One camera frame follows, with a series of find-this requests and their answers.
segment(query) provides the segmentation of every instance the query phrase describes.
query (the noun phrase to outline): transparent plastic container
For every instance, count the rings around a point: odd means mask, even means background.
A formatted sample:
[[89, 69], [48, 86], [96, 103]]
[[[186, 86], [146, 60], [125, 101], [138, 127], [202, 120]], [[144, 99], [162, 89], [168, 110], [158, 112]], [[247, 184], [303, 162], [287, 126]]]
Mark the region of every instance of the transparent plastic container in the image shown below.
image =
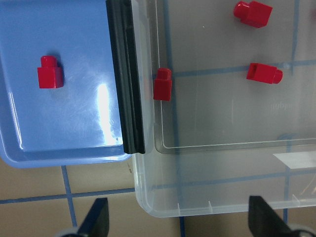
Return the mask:
[[[273, 11], [256, 29], [234, 0], [133, 1], [146, 147], [135, 191], [149, 214], [246, 211], [250, 195], [316, 205], [316, 2], [261, 2]], [[247, 80], [250, 63], [283, 80]], [[153, 100], [159, 67], [173, 71], [170, 102]]]

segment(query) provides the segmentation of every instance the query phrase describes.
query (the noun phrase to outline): blue grout line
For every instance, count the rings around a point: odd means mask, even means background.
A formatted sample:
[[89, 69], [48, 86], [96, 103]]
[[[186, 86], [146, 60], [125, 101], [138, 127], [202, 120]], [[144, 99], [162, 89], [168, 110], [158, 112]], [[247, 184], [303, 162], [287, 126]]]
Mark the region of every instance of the blue grout line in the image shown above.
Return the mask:
[[184, 225], [184, 217], [180, 216], [179, 217], [180, 221], [180, 237], [186, 237], [186, 230], [185, 230], [185, 225]]
[[287, 224], [288, 222], [288, 209], [283, 209], [283, 221]]
[[[293, 139], [293, 136], [295, 136], [295, 134], [290, 134], [290, 137], [288, 137], [287, 139]], [[292, 141], [288, 141], [286, 143], [286, 152], [292, 152]], [[290, 193], [290, 177], [291, 177], [291, 170], [289, 167], [286, 166], [285, 168], [285, 183], [284, 183], [284, 200], [289, 200], [289, 193]], [[285, 208], [283, 209], [283, 221], [285, 223], [287, 223], [288, 221], [288, 209]]]
[[135, 192], [135, 189], [134, 189], [134, 188], [130, 188], [130, 189], [117, 189], [117, 190], [104, 190], [104, 191], [77, 193], [77, 194], [73, 194], [73, 197], [74, 197], [74, 198], [81, 198], [81, 197], [110, 195], [110, 194], [124, 194], [124, 193], [133, 193], [133, 192]]
[[296, 48], [297, 48], [299, 10], [300, 10], [300, 0], [295, 0], [294, 1], [294, 19], [293, 19], [293, 39], [292, 39], [292, 62], [295, 61], [295, 54], [296, 54]]
[[[270, 63], [269, 65], [282, 68], [288, 68], [289, 65], [292, 67], [299, 66], [312, 66], [316, 64], [316, 60], [302, 60], [302, 61], [293, 61], [293, 62], [282, 62], [282, 63]], [[225, 74], [225, 73], [238, 73], [246, 72], [249, 66], [238, 66], [238, 67], [227, 67], [227, 68], [213, 68], [205, 70], [193, 70], [185, 72], [174, 72], [173, 76], [175, 78], [181, 77], [193, 77], [193, 76], [207, 76], [212, 74]]]
[[168, 67], [170, 70], [173, 71], [171, 30], [170, 30], [168, 0], [163, 1], [163, 9], [164, 9], [163, 16], [164, 16], [164, 29], [165, 29], [165, 38], [166, 38], [166, 51], [167, 51]]
[[29, 202], [29, 201], [46, 201], [46, 200], [54, 200], [54, 199], [63, 199], [66, 197], [67, 197], [66, 194], [62, 194], [62, 195], [50, 195], [50, 196], [6, 199], [6, 200], [0, 200], [0, 204], [21, 203], [21, 202]]
[[[315, 174], [315, 173], [316, 173], [316, 169], [310, 169], [310, 170], [294, 171], [294, 172], [289, 173], [289, 175], [296, 176], [296, 175]], [[238, 178], [186, 182], [186, 183], [182, 183], [182, 185], [183, 185], [183, 187], [202, 186], [202, 185], [217, 185], [217, 184], [227, 184], [227, 183], [236, 183], [236, 182], [246, 182], [246, 181], [253, 181], [253, 180], [260, 180], [260, 179], [279, 178], [279, 177], [285, 177], [285, 176], [286, 176], [286, 172], [280, 172], [280, 173], [272, 173], [272, 174], [244, 176], [244, 177], [238, 177]], [[155, 186], [155, 188], [156, 189], [176, 188], [176, 184], [157, 185], [157, 186]]]
[[73, 203], [73, 197], [72, 197], [72, 194], [71, 194], [71, 189], [70, 189], [70, 184], [69, 184], [69, 179], [68, 179], [68, 173], [67, 173], [66, 166], [61, 166], [61, 170], [62, 170], [62, 173], [63, 173], [64, 183], [65, 183], [66, 196], [67, 196], [67, 201], [68, 201], [68, 206], [69, 206], [71, 222], [73, 224], [73, 227], [76, 227], [77, 226], [77, 220], [76, 220], [76, 214], [75, 214], [75, 208], [74, 208], [74, 203]]
[[[316, 169], [300, 170], [300, 171], [291, 172], [290, 176], [315, 174], [315, 173], [316, 173]], [[191, 183], [183, 183], [183, 184], [186, 186], [196, 185], [196, 184], [198, 184], [198, 185], [201, 185], [201, 184], [214, 185], [214, 184], [225, 184], [225, 183], [234, 183], [234, 182], [242, 182], [242, 181], [251, 181], [251, 180], [257, 180], [257, 179], [277, 178], [277, 177], [284, 177], [285, 175], [286, 175], [285, 173], [273, 173], [273, 174], [266, 174], [266, 175], [255, 175], [255, 176], [247, 176], [247, 177], [239, 177], [239, 178], [231, 178], [231, 179], [221, 179], [221, 180], [213, 180], [213, 181], [199, 181], [199, 182], [191, 182]], [[158, 185], [158, 186], [156, 186], [156, 189], [175, 188], [175, 187], [176, 187], [176, 185]], [[73, 198], [81, 198], [81, 197], [110, 195], [110, 194], [123, 194], [123, 193], [133, 193], [133, 192], [135, 192], [134, 188], [128, 188], [128, 189], [76, 193], [76, 194], [71, 194], [71, 196]], [[45, 200], [64, 199], [64, 198], [67, 198], [66, 194], [39, 196], [39, 197], [24, 197], [24, 198], [17, 198], [17, 199], [0, 200], [0, 204], [20, 203], [20, 202], [29, 202], [29, 201], [45, 201]]]

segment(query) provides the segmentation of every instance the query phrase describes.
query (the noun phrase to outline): blue plastic tray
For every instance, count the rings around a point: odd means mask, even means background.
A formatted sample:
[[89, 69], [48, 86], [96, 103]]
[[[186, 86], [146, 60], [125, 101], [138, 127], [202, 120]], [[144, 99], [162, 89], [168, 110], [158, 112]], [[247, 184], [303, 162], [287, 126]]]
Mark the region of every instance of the blue plastic tray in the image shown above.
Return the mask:
[[[54, 55], [64, 87], [39, 89]], [[0, 1], [0, 155], [19, 168], [124, 160], [104, 0]]]

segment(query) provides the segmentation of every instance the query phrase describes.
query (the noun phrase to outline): red block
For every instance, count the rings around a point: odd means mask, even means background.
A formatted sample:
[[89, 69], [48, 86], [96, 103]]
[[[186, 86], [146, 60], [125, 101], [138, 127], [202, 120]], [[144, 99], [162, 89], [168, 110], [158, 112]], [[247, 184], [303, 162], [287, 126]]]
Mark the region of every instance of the red block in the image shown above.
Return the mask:
[[278, 84], [282, 80], [282, 77], [283, 72], [281, 70], [261, 63], [251, 63], [247, 74], [247, 79], [249, 80], [269, 84]]
[[57, 66], [54, 56], [43, 56], [40, 58], [41, 67], [38, 68], [40, 88], [60, 88], [64, 86], [63, 73]]
[[242, 23], [256, 28], [261, 28], [268, 24], [271, 12], [272, 7], [257, 1], [251, 1], [250, 3], [240, 1], [234, 8], [235, 17], [240, 18]]
[[159, 68], [154, 82], [154, 100], [170, 101], [171, 99], [171, 70]]

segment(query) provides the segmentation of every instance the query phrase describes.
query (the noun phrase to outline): tile floor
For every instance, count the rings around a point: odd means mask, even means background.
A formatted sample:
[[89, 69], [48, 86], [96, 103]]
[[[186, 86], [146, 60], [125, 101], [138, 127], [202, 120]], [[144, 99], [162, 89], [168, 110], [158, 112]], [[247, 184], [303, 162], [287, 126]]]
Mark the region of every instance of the tile floor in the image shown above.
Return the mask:
[[[135, 198], [131, 159], [38, 169], [15, 169], [0, 159], [0, 237], [54, 237], [80, 225], [100, 197], [109, 200], [109, 237], [251, 236], [247, 213], [165, 219], [148, 215]], [[288, 211], [289, 222], [314, 229], [315, 216], [316, 208]]]

